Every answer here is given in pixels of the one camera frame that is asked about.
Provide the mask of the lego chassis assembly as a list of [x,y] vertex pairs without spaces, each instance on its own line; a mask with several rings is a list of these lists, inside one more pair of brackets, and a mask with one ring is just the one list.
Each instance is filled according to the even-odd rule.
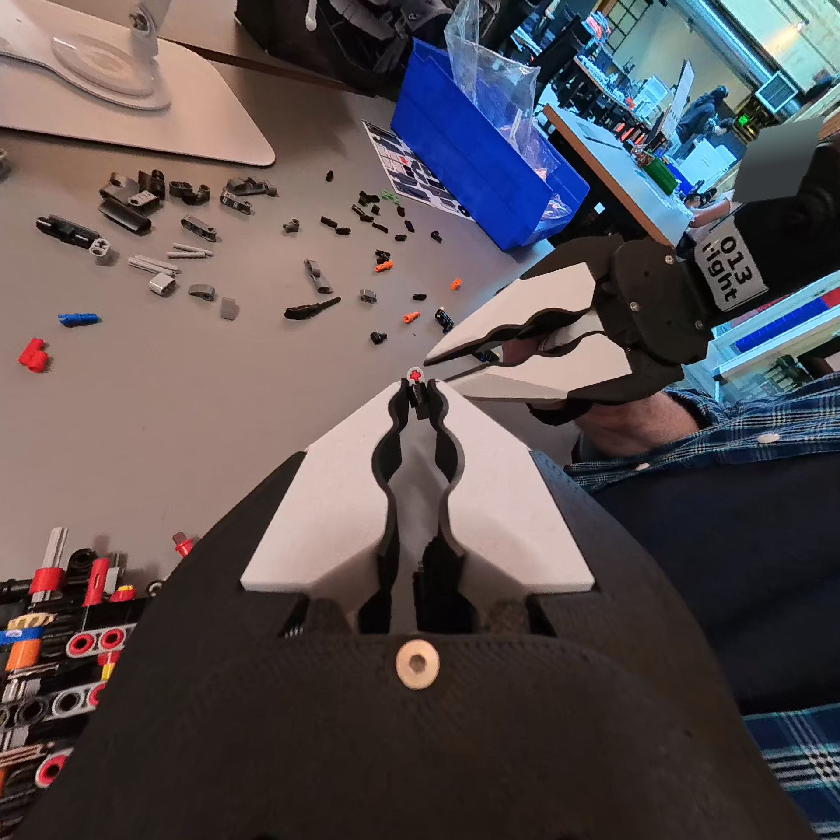
[[1,583],[1,838],[12,838],[71,756],[142,614],[165,579],[128,584],[125,559],[63,559],[53,528],[40,566]]

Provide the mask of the black lego set box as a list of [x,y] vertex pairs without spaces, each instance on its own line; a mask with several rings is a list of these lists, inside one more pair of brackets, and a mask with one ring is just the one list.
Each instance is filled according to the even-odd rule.
[[395,100],[413,42],[445,47],[456,2],[238,1],[237,21],[267,54]]

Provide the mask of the wood-edged work table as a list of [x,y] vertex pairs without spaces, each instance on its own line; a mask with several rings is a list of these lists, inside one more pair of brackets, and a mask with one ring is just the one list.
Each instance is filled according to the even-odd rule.
[[545,106],[542,113],[553,129],[552,145],[590,187],[568,235],[614,230],[626,238],[679,244],[689,225],[688,211],[663,192],[610,132],[566,109]]

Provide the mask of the person's right hand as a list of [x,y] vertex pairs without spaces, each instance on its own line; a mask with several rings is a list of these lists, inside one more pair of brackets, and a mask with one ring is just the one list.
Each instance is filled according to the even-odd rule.
[[574,425],[590,446],[608,458],[643,455],[702,427],[697,416],[667,392],[620,405],[594,404]]

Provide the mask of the scattered small lego pieces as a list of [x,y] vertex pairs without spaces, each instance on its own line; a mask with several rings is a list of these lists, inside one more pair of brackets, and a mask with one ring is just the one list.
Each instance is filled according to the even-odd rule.
[[[152,172],[139,171],[137,181],[122,177],[119,173],[112,173],[108,183],[100,190],[99,194],[101,198],[99,212],[136,235],[145,234],[151,229],[151,219],[146,212],[159,206],[160,202],[167,197],[182,200],[186,206],[197,207],[208,203],[211,196],[209,185],[200,184],[197,189],[189,182],[169,181],[167,185],[163,172],[156,169]],[[272,184],[266,181],[257,181],[251,176],[241,179],[233,178],[227,181],[219,198],[223,207],[250,215],[253,206],[246,200],[246,197],[252,195],[274,197],[277,196],[277,189]],[[321,223],[331,227],[339,235],[349,235],[351,232],[350,228],[338,227],[333,220],[326,217],[321,217]],[[217,242],[216,228],[205,223],[194,214],[188,213],[183,216],[181,224],[186,232],[212,244]],[[37,217],[35,225],[41,233],[63,244],[84,249],[97,265],[107,265],[110,261],[111,246],[109,241],[89,227],[54,214]],[[292,218],[290,222],[283,225],[283,232],[295,234],[299,232],[299,228],[299,220]],[[167,254],[167,259],[209,259],[213,255],[212,250],[205,247],[175,243],[173,244],[173,250]],[[377,272],[392,268],[393,263],[389,252],[379,249],[375,251],[375,258],[374,268]],[[132,257],[129,264],[152,274],[150,290],[153,294],[163,298],[172,294],[179,269],[169,263],[163,263],[142,255]],[[333,289],[326,282],[315,261],[305,259],[304,267],[316,291],[330,297],[320,303],[288,308],[284,312],[284,318],[287,320],[310,320],[340,302],[340,298],[333,295]],[[214,302],[216,298],[214,287],[207,284],[191,286],[188,294],[191,297],[208,302]],[[223,319],[234,320],[237,312],[237,305],[232,299],[223,299],[221,311]],[[455,326],[453,320],[443,309],[438,309],[434,317],[445,333]],[[478,351],[473,355],[478,361],[485,363],[499,361],[498,354],[493,350]]]

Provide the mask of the green box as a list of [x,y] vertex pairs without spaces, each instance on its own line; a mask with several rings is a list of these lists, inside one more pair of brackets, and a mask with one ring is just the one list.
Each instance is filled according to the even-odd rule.
[[668,168],[662,159],[643,152],[637,158],[639,168],[659,187],[659,189],[670,196],[679,185],[678,178]]

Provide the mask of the dark navy shirt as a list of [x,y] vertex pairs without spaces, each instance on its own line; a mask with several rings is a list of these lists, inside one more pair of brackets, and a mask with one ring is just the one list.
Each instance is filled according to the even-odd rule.
[[839,455],[665,471],[593,498],[653,557],[741,712],[839,701]]

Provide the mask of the blue storage bin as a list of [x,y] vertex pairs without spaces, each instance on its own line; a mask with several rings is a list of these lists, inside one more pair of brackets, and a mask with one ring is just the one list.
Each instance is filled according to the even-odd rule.
[[446,53],[415,38],[392,128],[502,250],[563,231],[590,187],[536,130],[541,177],[458,89]]

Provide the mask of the silver monitor stand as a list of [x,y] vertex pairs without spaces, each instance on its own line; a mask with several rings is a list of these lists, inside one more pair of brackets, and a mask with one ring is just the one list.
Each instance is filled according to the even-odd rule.
[[118,25],[58,3],[2,1],[2,128],[273,165],[273,148],[220,73],[161,38],[170,5],[131,2]]

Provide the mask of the clear plastic bag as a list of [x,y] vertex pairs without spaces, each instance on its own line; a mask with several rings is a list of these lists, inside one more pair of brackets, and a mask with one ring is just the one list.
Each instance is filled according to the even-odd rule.
[[467,1],[458,4],[446,26],[453,79],[531,168],[545,177],[548,159],[534,137],[540,131],[534,111],[537,70],[481,45],[479,23],[480,3]]

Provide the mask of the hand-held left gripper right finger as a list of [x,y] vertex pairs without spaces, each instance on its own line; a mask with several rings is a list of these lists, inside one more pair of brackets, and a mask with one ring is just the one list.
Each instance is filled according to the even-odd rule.
[[425,550],[425,629],[468,633],[500,602],[591,592],[595,577],[534,454],[451,386],[427,386],[447,480]]

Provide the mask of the lego sticker sheet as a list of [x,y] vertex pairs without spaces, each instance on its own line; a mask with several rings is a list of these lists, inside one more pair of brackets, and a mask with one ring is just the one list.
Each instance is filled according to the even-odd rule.
[[401,138],[389,129],[381,129],[365,120],[361,124],[398,199],[415,201],[471,219],[469,211]]

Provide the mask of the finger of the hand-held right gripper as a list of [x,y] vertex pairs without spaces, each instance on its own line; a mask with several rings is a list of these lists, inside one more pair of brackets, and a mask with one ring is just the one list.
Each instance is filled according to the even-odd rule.
[[603,332],[590,332],[515,365],[491,364],[449,380],[449,387],[473,400],[534,403],[558,402],[590,385],[630,375],[627,352]]
[[424,363],[439,364],[568,327],[592,309],[595,287],[586,264],[516,279],[449,330]]

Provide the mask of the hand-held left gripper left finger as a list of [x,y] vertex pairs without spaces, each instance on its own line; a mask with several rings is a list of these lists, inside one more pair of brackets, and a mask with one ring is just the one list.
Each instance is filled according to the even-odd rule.
[[240,577],[247,592],[338,604],[363,634],[387,634],[400,563],[391,479],[410,411],[400,380],[312,443]]

